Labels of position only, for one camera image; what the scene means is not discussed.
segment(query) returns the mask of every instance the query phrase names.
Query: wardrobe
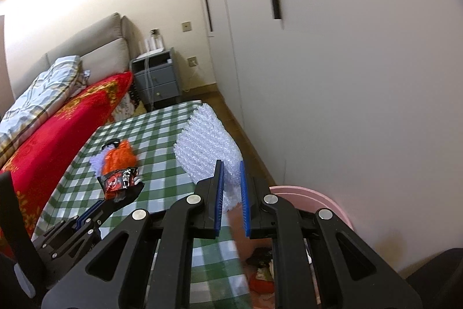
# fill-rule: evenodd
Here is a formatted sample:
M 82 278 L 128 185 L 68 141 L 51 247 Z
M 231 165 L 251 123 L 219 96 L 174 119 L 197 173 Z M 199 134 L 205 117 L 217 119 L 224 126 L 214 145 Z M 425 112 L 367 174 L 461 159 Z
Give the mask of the wardrobe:
M 461 247 L 463 0 L 203 8 L 218 88 L 277 184 L 333 198 L 397 270 Z

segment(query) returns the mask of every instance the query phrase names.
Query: red patterned bedspread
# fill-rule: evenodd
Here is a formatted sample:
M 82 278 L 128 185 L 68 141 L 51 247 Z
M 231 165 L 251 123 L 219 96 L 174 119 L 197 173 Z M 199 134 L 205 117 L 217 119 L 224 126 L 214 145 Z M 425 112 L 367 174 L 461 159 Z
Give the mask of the red patterned bedspread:
M 91 85 L 50 117 L 3 166 L 11 171 L 24 224 L 31 236 L 64 172 L 96 129 L 105 124 L 132 82 L 131 72 Z M 6 250 L 0 230 L 0 250 Z

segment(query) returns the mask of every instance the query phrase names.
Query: beige headboard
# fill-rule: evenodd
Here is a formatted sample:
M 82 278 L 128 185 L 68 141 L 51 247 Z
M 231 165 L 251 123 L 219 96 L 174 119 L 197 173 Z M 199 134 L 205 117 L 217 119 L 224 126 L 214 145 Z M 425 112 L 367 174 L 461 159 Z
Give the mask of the beige headboard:
M 125 72 L 129 68 L 129 60 L 139 55 L 133 24 L 127 17 L 121 18 L 120 14 L 114 13 L 76 33 L 45 53 L 23 79 L 16 83 L 16 97 L 56 59 L 67 55 L 79 55 L 82 58 L 84 70 L 91 70 L 89 84 Z

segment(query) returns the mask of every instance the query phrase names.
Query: metal pivot bolt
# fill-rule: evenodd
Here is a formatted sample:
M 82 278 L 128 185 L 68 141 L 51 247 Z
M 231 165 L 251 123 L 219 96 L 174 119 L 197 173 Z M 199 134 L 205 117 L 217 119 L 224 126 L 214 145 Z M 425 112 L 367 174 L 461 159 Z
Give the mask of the metal pivot bolt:
M 330 210 L 323 209 L 319 211 L 320 219 L 329 220 L 333 217 L 333 213 Z
M 146 211 L 145 210 L 136 210 L 132 212 L 132 218 L 134 220 L 142 220 L 146 217 Z
M 278 202 L 278 197 L 273 194 L 267 194 L 265 197 L 263 197 L 263 201 L 267 204 L 275 204 Z
M 198 204 L 199 202 L 201 202 L 201 197 L 196 194 L 191 194 L 187 197 L 187 202 L 189 204 Z

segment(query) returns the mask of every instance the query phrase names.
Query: electrical outlet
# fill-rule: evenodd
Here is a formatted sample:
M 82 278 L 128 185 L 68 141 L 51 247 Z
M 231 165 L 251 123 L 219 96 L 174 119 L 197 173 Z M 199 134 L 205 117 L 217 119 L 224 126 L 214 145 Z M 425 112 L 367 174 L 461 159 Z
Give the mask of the electrical outlet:
M 191 30 L 191 21 L 186 21 L 181 24 L 181 29 L 183 32 L 188 32 Z
M 187 59 L 189 67 L 196 67 L 198 65 L 198 60 L 196 57 L 190 57 Z

